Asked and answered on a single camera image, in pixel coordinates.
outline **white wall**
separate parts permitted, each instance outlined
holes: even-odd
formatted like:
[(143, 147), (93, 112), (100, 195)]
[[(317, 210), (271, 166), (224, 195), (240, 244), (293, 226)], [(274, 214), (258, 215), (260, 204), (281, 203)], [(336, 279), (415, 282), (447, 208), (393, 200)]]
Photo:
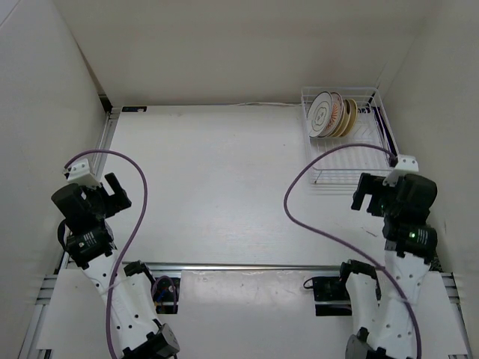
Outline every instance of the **white wall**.
[(61, 215), (50, 196), (64, 185), (63, 164), (96, 144), (104, 113), (73, 37), (51, 1), (20, 0), (11, 13), (4, 9), (0, 346), (1, 356), (10, 359), (17, 358), (43, 276), (52, 273), (60, 251), (55, 233)]
[(18, 0), (3, 0), (0, 1), (0, 24), (7, 19), (8, 15), (15, 8), (15, 5), (18, 4)]
[(439, 196), (432, 224), (454, 271), (479, 355), (479, 3), (444, 1), (414, 42), (385, 99), (400, 149), (418, 157)]
[(114, 105), (386, 90), (431, 0), (55, 0)]

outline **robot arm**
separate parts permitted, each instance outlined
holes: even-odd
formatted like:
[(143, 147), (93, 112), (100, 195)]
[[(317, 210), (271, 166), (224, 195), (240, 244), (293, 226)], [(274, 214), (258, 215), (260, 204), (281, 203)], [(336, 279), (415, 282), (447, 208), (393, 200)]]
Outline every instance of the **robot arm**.
[[(359, 210), (364, 196), (372, 195), (367, 211), (384, 217), (385, 270), (399, 283), (412, 309), (437, 246), (436, 231), (426, 224), (437, 187), (417, 172), (413, 157), (398, 156), (388, 177), (362, 174), (352, 205)], [(350, 295), (355, 333), (347, 344), (346, 359), (415, 358), (412, 320), (392, 283), (381, 285), (378, 305), (373, 266), (343, 263), (340, 279)]]
[[(71, 230), (64, 247), (106, 303), (118, 250), (105, 219), (131, 207), (131, 202), (114, 174), (105, 176), (114, 192), (108, 195), (91, 174), (87, 159), (75, 162), (66, 176), (69, 184), (52, 196)], [(169, 326), (160, 323), (156, 315), (151, 298), (153, 281), (146, 265), (140, 262), (120, 268), (116, 275), (112, 333), (118, 334), (119, 358), (169, 358), (180, 350)]]

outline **plate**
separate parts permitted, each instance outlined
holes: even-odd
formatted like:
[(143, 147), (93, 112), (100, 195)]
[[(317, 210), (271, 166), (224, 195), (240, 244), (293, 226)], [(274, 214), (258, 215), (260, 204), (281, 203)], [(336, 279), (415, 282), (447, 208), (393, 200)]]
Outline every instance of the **plate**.
[(329, 137), (339, 137), (341, 133), (344, 132), (348, 122), (350, 121), (351, 105), (347, 99), (343, 100), (343, 107), (344, 107), (344, 111), (343, 111), (343, 116), (341, 117), (340, 124), (337, 127), (337, 129)]
[(320, 137), (328, 137), (339, 126), (341, 117), (343, 116), (343, 98), (337, 92), (331, 92), (332, 112), (326, 128), (321, 132)]
[(354, 99), (348, 99), (347, 100), (350, 103), (351, 107), (351, 115), (350, 115), (350, 121), (348, 122), (346, 129), (344, 130), (343, 133), (341, 133), (341, 137), (346, 136), (351, 132), (351, 130), (354, 127), (354, 124), (356, 123), (356, 119), (358, 118), (358, 104)]
[(326, 128), (332, 112), (332, 97), (329, 92), (322, 92), (316, 96), (308, 110), (309, 137), (317, 137)]

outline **white floor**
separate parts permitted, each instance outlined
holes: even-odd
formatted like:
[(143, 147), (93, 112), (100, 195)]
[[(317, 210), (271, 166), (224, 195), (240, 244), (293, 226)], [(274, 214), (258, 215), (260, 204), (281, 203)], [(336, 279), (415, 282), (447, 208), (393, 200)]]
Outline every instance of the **white floor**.
[[(305, 165), (301, 109), (272, 106), (149, 106), (122, 113), (111, 149), (147, 176), (144, 222), (126, 260), (339, 266), (351, 251), (291, 223), (283, 196)], [(109, 156), (133, 201), (109, 219), (121, 248), (138, 218), (142, 187), (135, 169)], [(290, 208), (306, 223), (383, 261), (382, 219), (352, 211), (349, 195), (314, 194), (305, 180)]]

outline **dish rack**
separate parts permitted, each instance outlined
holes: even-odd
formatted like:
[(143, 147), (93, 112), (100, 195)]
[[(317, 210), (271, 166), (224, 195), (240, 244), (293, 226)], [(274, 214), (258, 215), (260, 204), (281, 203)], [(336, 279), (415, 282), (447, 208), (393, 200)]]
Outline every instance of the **dish rack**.
[[(343, 99), (358, 103), (358, 117), (351, 132), (339, 138), (310, 138), (307, 127), (308, 110), (323, 91), (338, 92)], [(379, 91), (376, 88), (306, 87), (301, 93), (302, 125), (308, 163), (328, 150), (342, 144), (375, 144), (397, 155), (397, 145), (389, 126)], [(316, 188), (354, 190), (363, 172), (387, 176), (391, 167), (388, 156), (378, 150), (356, 147), (325, 157), (309, 170), (311, 184)]]

